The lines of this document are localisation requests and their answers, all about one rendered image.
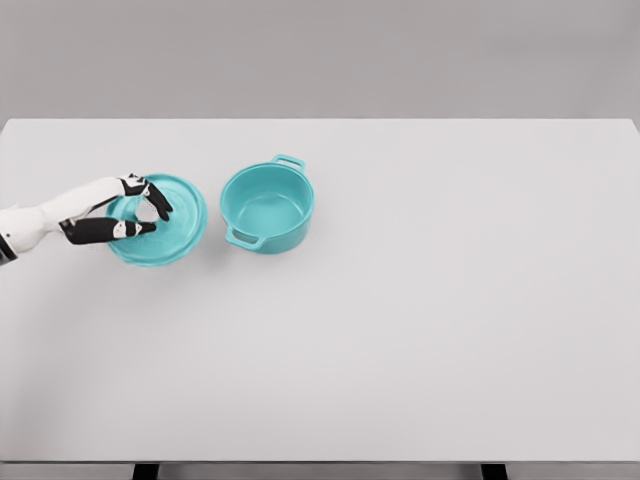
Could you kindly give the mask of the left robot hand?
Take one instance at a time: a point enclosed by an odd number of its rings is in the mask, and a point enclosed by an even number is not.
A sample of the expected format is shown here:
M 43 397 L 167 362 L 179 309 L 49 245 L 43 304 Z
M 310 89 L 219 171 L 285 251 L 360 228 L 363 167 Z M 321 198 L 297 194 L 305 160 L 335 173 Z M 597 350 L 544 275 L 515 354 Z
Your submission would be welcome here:
M 97 208 L 120 197 L 140 197 L 150 204 L 162 221 L 169 221 L 173 207 L 164 194 L 147 178 L 130 173 L 104 177 L 74 187 L 39 209 L 48 226 L 59 227 L 73 245 L 109 243 L 154 232 L 153 222 L 133 222 L 113 217 L 91 217 Z

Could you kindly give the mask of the teal pot lid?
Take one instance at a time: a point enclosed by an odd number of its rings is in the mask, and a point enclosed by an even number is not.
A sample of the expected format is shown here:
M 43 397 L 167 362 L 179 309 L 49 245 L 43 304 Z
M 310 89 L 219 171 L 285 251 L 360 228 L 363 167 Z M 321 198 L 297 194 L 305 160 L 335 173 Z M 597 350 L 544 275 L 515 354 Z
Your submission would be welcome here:
M 189 253 L 205 231 L 208 212 L 201 192 L 178 176 L 156 173 L 146 178 L 173 208 L 169 221 L 154 221 L 156 230 L 109 242 L 111 251 L 126 263 L 155 267 L 172 263 Z

